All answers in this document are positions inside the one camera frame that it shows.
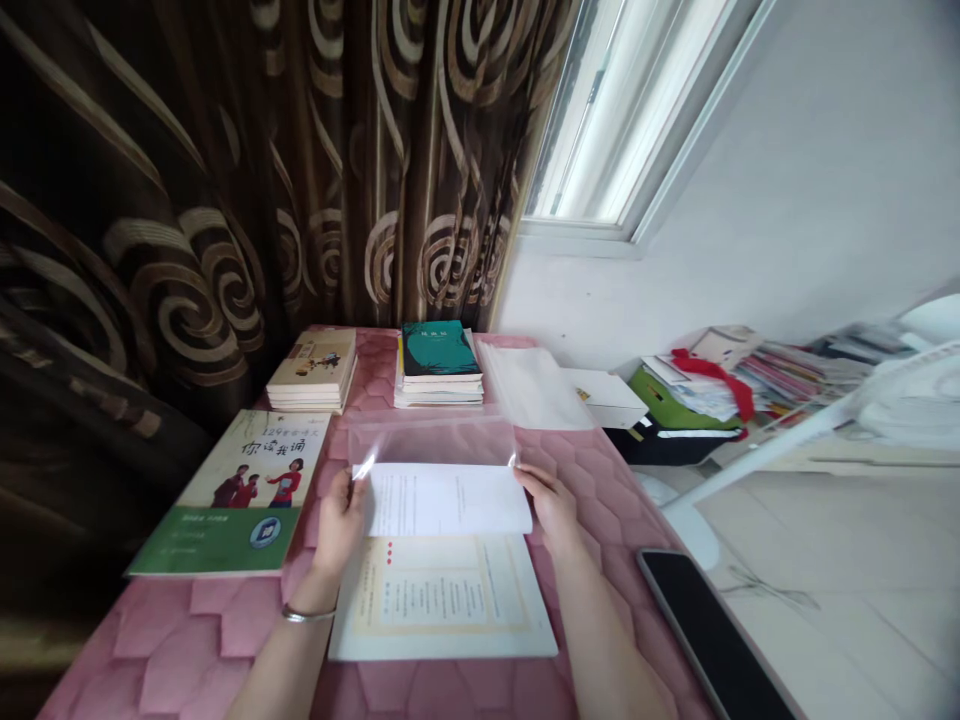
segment green book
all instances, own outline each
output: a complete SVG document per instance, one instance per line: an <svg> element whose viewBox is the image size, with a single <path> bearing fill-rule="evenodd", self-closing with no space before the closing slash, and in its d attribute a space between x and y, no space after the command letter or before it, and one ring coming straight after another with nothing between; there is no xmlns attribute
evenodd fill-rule
<svg viewBox="0 0 960 720"><path fill-rule="evenodd" d="M241 410L128 575L270 575L283 566L328 413Z"/></svg>
<svg viewBox="0 0 960 720"><path fill-rule="evenodd" d="M460 321L404 323L403 377L404 382L430 382L439 377L479 380L480 366Z"/></svg>

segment white box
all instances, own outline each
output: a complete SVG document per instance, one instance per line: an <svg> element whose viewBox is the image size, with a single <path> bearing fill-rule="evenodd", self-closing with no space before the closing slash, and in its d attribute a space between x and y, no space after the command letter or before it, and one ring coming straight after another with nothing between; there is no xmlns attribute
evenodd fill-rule
<svg viewBox="0 0 960 720"><path fill-rule="evenodd" d="M602 370L561 368L600 427L627 430L650 411L619 375Z"/></svg>

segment swirl pattern curtain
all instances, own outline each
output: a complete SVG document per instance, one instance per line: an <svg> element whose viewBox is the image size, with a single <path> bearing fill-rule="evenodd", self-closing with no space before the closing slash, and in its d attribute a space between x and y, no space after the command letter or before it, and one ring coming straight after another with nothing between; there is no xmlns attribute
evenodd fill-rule
<svg viewBox="0 0 960 720"><path fill-rule="evenodd" d="M0 1L0 527L34 579L126 557L304 325L488 326L578 9Z"/></svg>

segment table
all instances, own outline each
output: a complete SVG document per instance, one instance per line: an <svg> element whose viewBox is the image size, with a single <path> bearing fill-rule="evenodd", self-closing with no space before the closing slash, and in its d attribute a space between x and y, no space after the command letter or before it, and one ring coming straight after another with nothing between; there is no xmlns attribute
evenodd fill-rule
<svg viewBox="0 0 960 720"><path fill-rule="evenodd" d="M501 347L530 338L480 335ZM359 365L348 408L335 418L314 482L314 497L279 578L147 579L130 583L90 637L40 713L41 720L208 720L220 718L239 690L283 602L310 565L317 497L347 462L347 424L393 405L397 331L361 329ZM516 430L524 462L540 465L577 498L577 517L617 612L672 694L682 720L713 713L657 610L634 562L637 548L680 548L599 429ZM575 718L570 662L553 567L539 527L527 536L557 636L549 659L331 663L324 665L312 717Z"/></svg>

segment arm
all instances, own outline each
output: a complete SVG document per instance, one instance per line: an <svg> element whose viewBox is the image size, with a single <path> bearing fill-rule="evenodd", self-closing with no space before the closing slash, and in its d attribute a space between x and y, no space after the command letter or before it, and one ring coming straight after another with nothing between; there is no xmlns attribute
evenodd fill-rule
<svg viewBox="0 0 960 720"><path fill-rule="evenodd" d="M357 481L351 496L347 470L341 470L333 479L330 492L320 505L320 530L313 565L290 598L289 605L294 611L320 615L336 607L340 576L363 534L366 492L367 483ZM293 623L278 618L230 706L227 720L305 720L310 713L332 624L332 619Z"/></svg>
<svg viewBox="0 0 960 720"><path fill-rule="evenodd" d="M540 468L520 465L514 474L533 497L553 559L580 717L676 717L657 689L653 668L620 624L603 576L583 545L573 495Z"/></svg>

